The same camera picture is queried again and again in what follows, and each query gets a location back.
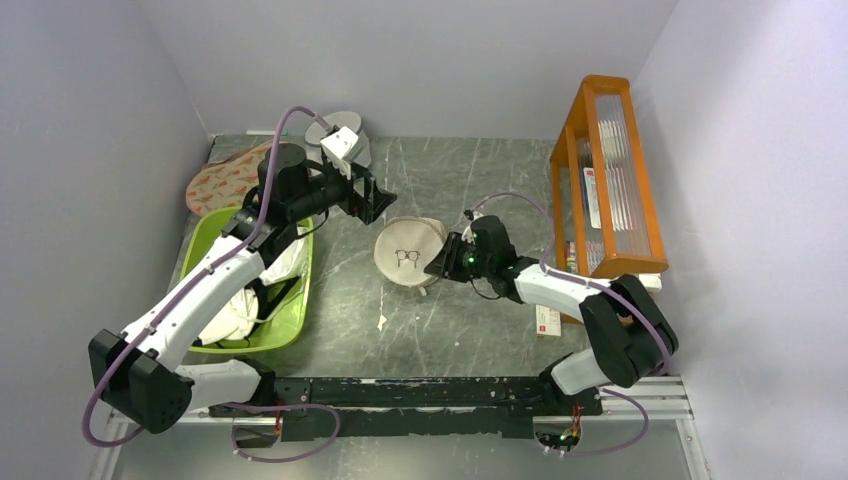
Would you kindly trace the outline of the beige mesh laundry bag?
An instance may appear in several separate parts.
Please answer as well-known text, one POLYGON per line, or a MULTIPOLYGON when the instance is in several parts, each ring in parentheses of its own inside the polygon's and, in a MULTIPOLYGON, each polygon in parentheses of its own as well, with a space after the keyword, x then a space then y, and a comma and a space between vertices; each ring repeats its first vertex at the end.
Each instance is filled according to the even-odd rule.
POLYGON ((414 216, 392 218, 377 234, 373 260, 391 283, 427 295, 438 277, 425 267, 435 259, 447 240, 447 229, 436 219, 414 216))

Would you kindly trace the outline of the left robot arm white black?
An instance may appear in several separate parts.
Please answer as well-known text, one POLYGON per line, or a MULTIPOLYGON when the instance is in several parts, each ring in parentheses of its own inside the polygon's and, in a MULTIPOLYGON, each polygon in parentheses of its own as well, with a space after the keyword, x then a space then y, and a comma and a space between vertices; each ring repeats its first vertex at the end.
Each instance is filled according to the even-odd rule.
POLYGON ((231 298, 300 238, 300 222, 338 207, 370 224, 397 196, 380 188, 368 168, 328 148, 313 162, 303 148, 275 143, 258 177, 206 258, 121 333, 103 329, 91 339, 95 388, 86 420, 103 401, 157 434, 191 410, 240 405, 261 416, 276 405, 273 370, 249 358, 185 366, 185 354, 231 298))

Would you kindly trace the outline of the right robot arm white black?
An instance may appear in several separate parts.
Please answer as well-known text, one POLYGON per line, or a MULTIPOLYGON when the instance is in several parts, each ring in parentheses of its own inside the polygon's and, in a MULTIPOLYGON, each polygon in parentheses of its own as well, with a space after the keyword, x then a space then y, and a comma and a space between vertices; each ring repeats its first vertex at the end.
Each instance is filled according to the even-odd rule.
POLYGON ((612 384, 629 388, 670 363, 679 340, 643 283, 634 275, 594 279, 556 271, 519 255, 493 215, 470 224, 471 237, 448 235, 426 273, 460 283, 489 282, 498 298, 547 307, 582 323, 589 348, 553 363, 539 391, 542 406, 562 414, 578 393, 612 384))

